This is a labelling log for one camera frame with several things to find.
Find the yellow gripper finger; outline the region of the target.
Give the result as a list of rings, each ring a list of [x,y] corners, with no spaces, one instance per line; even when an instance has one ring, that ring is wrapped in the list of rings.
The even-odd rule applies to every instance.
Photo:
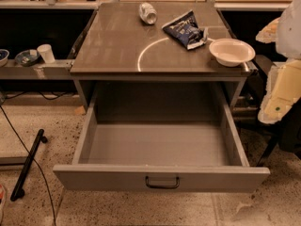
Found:
[[[262,43],[271,43],[275,42],[277,38],[277,26],[278,26],[279,18],[276,18],[268,25],[266,25],[257,35],[256,41]]]
[[[267,124],[281,121],[300,98],[301,61],[290,60],[280,66],[272,66],[260,106],[259,121]]]

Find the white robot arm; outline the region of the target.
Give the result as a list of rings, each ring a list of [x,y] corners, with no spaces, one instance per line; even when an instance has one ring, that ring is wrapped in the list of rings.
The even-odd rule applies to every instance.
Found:
[[[279,18],[258,33],[256,40],[274,42],[276,51],[288,58],[268,73],[258,119],[272,124],[281,121],[301,98],[301,0],[293,0]]]

